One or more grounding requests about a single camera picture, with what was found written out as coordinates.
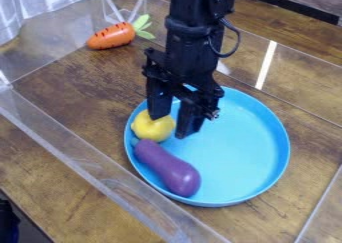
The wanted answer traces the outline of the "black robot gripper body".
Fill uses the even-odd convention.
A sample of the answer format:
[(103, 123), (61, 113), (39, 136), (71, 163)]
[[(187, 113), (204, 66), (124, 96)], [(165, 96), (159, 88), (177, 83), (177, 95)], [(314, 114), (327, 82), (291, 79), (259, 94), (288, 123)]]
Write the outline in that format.
[(223, 97), (223, 89), (214, 80), (218, 56), (206, 38), (167, 37), (165, 51), (144, 50), (147, 57), (143, 75), (167, 82), (172, 97), (180, 100), (212, 101)]

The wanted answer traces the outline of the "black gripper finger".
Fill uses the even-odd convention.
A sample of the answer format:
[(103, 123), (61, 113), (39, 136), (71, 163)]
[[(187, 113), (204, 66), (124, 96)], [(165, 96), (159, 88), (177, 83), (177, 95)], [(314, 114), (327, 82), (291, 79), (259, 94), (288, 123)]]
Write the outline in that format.
[(180, 101), (180, 108), (176, 119), (175, 137), (184, 139), (196, 133), (206, 119), (215, 120), (219, 116), (218, 100)]
[(152, 120), (167, 116), (171, 112), (172, 93), (169, 85), (159, 79), (147, 79), (147, 108)]

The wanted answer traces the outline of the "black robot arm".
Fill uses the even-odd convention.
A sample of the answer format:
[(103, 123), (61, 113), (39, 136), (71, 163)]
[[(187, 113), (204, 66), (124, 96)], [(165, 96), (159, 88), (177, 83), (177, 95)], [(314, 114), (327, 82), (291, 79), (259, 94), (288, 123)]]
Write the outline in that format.
[(224, 31), (234, 28), (224, 19), (232, 10), (234, 0), (171, 0), (164, 21), (165, 50), (144, 50), (148, 115), (153, 120), (167, 116), (172, 100), (180, 100), (175, 131), (179, 139), (218, 117), (224, 91), (212, 73), (218, 60), (232, 55), (220, 51)]

